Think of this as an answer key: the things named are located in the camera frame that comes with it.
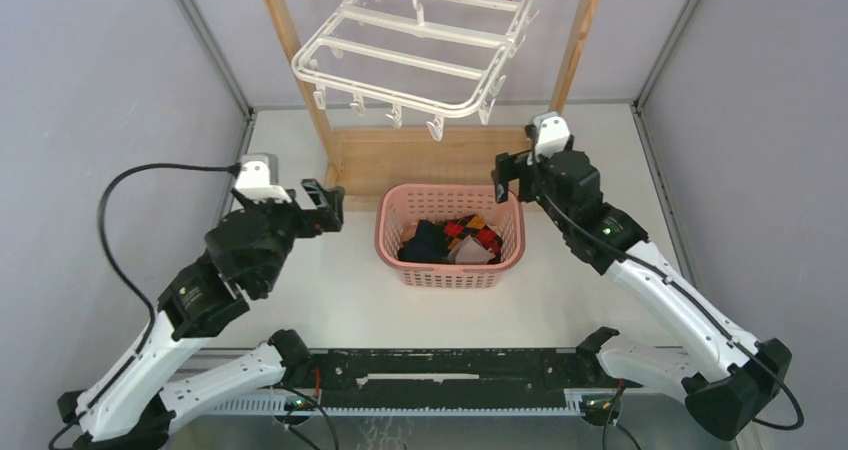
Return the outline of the brown patterned sock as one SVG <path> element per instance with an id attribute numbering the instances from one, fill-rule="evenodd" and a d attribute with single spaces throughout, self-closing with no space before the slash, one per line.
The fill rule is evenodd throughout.
<path id="1" fill-rule="evenodd" d="M 503 247 L 502 238 L 480 215 L 473 214 L 448 220 L 443 224 L 442 228 L 446 235 L 447 248 L 449 250 L 452 250 L 466 236 L 473 236 L 484 247 L 492 251 L 495 257 L 501 256 Z"/>

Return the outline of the pink plastic basket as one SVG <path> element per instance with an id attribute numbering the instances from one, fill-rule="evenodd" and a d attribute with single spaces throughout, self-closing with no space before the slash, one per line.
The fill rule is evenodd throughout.
<path id="1" fill-rule="evenodd" d="M 400 184 L 380 202 L 375 249 L 410 286 L 494 286 L 525 250 L 522 206 L 486 185 Z"/>

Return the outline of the black red cuff sock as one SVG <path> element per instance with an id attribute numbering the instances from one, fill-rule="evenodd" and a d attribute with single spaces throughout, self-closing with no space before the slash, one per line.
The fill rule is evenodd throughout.
<path id="1" fill-rule="evenodd" d="M 408 263 L 447 264 L 448 245 L 448 235 L 442 223 L 419 220 L 414 234 L 398 249 L 397 259 Z"/>

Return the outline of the white plastic clip hanger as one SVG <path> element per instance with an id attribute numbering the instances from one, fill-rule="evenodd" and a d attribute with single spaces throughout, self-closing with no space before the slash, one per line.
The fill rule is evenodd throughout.
<path id="1" fill-rule="evenodd" d="M 407 111 L 428 115 L 442 139 L 447 120 L 488 125 L 506 68 L 538 15 L 536 0 L 342 0 L 293 57 L 318 109 L 331 94 L 389 108 L 395 128 Z"/>

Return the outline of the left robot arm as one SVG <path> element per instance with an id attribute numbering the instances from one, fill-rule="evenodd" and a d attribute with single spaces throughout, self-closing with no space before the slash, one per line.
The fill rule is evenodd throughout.
<path id="1" fill-rule="evenodd" d="M 245 355 L 194 377 L 176 371 L 233 321 L 252 300 L 268 297 L 298 239 L 338 232 L 341 187 L 314 179 L 302 186 L 314 203 L 303 209 L 292 190 L 274 187 L 227 214 L 205 236 L 206 248 L 159 296 L 150 324 L 121 363 L 87 390 L 57 401 L 63 422 L 79 427 L 75 449 L 160 449 L 206 410 L 254 389 L 305 384 L 312 355 L 294 330 L 278 330 Z"/>

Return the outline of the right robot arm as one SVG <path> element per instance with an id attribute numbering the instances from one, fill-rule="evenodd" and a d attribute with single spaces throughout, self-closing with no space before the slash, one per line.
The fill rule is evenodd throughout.
<path id="1" fill-rule="evenodd" d="M 518 181 L 518 200 L 538 203 L 572 254 L 630 291 L 680 347 L 640 345 L 602 327 L 580 345 L 584 382 L 602 386 L 615 378 L 658 391 L 683 403 L 696 423 L 724 441 L 758 422 L 784 391 L 789 348 L 743 329 L 681 276 L 630 215 L 605 201 L 600 173 L 584 152 L 502 153 L 492 179 L 499 203 Z"/>

